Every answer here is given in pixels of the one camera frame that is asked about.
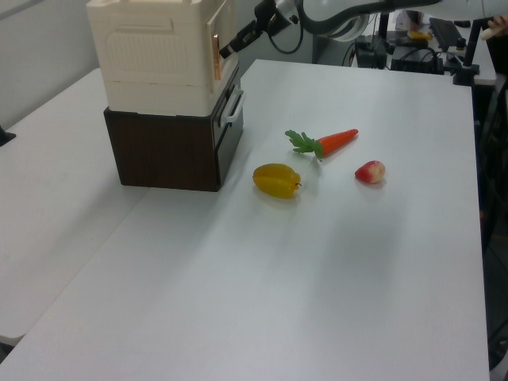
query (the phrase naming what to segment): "toy vegetable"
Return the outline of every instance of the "toy vegetable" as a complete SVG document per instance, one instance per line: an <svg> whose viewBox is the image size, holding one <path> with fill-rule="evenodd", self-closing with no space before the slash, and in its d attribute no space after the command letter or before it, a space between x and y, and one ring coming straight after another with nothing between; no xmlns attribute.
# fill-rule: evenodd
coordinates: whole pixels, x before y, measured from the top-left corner
<svg viewBox="0 0 508 381"><path fill-rule="evenodd" d="M289 141L296 147L293 148L293 151L298 153L314 152L316 157L321 160L323 156L335 152L353 140L358 134L358 130L350 129L349 131L335 133L317 140L310 139L305 133L300 135L292 130L286 131L285 134L289 136Z"/></svg>
<svg viewBox="0 0 508 381"><path fill-rule="evenodd" d="M355 172L355 177L364 183L375 184L383 180L385 171L386 168L383 163L373 160L358 168Z"/></svg>
<svg viewBox="0 0 508 381"><path fill-rule="evenodd" d="M292 198L300 187L300 175L285 164L263 165L252 178L263 192L278 198Z"/></svg>

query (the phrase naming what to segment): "electronic equipment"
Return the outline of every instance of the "electronic equipment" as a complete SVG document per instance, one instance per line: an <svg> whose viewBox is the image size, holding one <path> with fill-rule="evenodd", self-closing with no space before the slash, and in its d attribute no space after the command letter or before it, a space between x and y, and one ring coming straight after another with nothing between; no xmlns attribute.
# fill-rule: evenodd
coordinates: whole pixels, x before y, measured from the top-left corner
<svg viewBox="0 0 508 381"><path fill-rule="evenodd" d="M466 40L460 35L453 21L440 20L433 17L429 21L430 28L443 52L447 52L451 46L456 46L457 48L464 48L466 46Z"/></svg>
<svg viewBox="0 0 508 381"><path fill-rule="evenodd" d="M435 53L426 49L399 46L391 57L390 70L439 75L445 73L443 60L436 57Z"/></svg>

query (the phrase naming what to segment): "carrot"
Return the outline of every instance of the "carrot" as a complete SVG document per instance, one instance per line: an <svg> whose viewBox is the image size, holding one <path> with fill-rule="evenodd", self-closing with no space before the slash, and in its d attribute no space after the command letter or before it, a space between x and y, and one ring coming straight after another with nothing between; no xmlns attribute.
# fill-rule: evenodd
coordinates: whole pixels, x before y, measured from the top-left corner
<svg viewBox="0 0 508 381"><path fill-rule="evenodd" d="M356 134L358 134L358 130L350 129L349 131L335 133L317 140L310 139L305 133L300 135L292 130L286 131L285 134L290 138L289 141L296 147L293 148L293 151L298 153L314 152L316 157L321 160L323 156L330 155L352 141Z"/></svg>

